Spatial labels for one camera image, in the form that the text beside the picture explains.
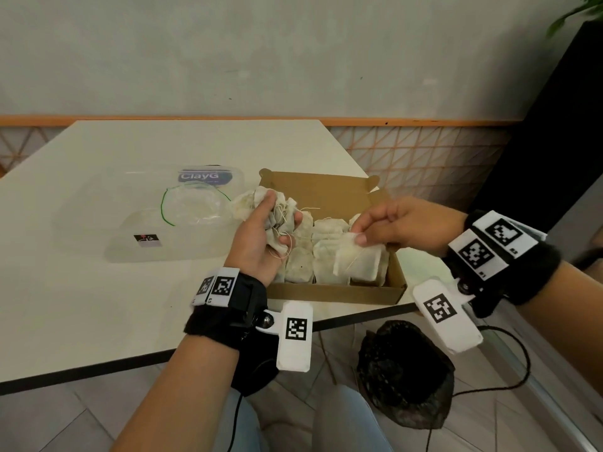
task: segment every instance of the cardboard box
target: cardboard box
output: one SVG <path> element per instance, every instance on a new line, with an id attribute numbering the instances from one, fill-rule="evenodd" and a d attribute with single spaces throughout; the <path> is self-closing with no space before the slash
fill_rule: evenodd
<path id="1" fill-rule="evenodd" d="M 386 201 L 385 190 L 373 190 L 378 176 L 356 178 L 327 174 L 287 173 L 262 169 L 260 185 L 282 191 L 297 201 L 298 208 L 309 210 L 314 220 L 331 217 L 349 221 L 368 207 Z M 353 283 L 350 286 L 322 284 L 271 284 L 268 298 L 302 301 L 335 301 L 339 303 L 384 304 L 398 303 L 406 290 L 406 280 L 396 253 L 389 252 L 389 267 L 383 287 Z"/>

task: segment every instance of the leg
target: leg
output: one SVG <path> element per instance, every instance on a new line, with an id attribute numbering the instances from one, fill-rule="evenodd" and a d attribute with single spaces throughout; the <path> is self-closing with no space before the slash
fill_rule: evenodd
<path id="1" fill-rule="evenodd" d="M 239 401 L 237 390 L 230 389 L 222 410 L 218 434 L 214 441 L 212 452 L 226 452 L 230 446 L 232 429 L 235 421 L 236 404 Z M 258 416 L 252 405 L 245 399 L 241 400 L 239 414 L 236 419 L 235 442 L 231 452 L 265 452 L 268 448 L 260 431 Z"/>
<path id="2" fill-rule="evenodd" d="M 318 405 L 313 452 L 392 452 L 371 408 L 358 392 L 337 385 Z"/>

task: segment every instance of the black bag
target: black bag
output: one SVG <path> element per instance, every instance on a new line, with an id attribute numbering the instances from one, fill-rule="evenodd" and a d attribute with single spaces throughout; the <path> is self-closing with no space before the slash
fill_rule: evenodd
<path id="1" fill-rule="evenodd" d="M 398 425 L 441 428 L 454 391 L 454 364 L 421 330 L 388 320 L 368 331 L 358 375 L 374 406 Z"/>

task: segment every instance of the wall molding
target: wall molding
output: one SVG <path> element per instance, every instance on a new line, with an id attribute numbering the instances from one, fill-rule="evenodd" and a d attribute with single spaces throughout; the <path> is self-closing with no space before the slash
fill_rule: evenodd
<path id="1" fill-rule="evenodd" d="M 511 126 L 521 121 L 456 121 L 453 119 L 396 119 L 387 117 L 279 117 L 279 116 L 50 116 L 0 115 L 0 126 L 70 126 L 76 121 L 290 121 L 318 119 L 325 126 Z"/>

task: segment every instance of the right hand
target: right hand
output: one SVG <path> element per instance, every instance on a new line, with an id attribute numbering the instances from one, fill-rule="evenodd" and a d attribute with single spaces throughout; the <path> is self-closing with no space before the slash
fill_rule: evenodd
<path id="1" fill-rule="evenodd" d="M 444 257 L 448 243 L 464 231 L 467 215 L 413 196 L 377 204 L 363 212 L 350 232 L 360 246 L 394 243 Z"/>

